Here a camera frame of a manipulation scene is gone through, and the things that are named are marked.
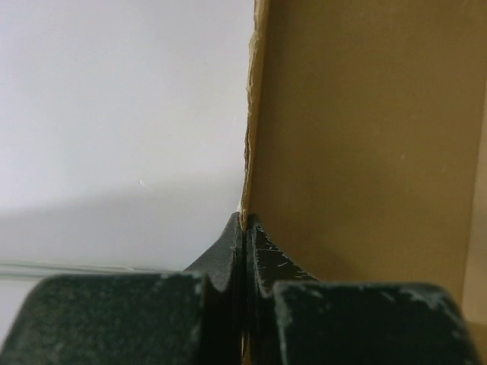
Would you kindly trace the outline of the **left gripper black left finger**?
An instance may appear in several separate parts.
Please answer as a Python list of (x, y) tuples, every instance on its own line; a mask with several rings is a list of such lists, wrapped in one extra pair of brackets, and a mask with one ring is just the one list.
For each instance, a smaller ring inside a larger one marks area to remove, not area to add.
[(27, 295), (3, 364), (239, 364), (243, 239), (238, 214), (183, 271), (56, 275)]

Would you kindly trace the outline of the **brown cardboard box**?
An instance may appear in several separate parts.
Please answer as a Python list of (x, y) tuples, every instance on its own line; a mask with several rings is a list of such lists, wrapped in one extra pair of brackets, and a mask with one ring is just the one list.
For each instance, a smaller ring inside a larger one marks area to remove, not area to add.
[(257, 1), (254, 21), (246, 226), (321, 281), (442, 287), (465, 320), (486, 3)]

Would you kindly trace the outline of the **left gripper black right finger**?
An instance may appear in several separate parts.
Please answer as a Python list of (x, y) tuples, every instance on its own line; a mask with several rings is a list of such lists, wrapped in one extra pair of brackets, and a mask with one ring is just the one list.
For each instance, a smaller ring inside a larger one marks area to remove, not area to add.
[(321, 281), (256, 215), (247, 221), (247, 309), (254, 364), (479, 364), (458, 306), (417, 282)]

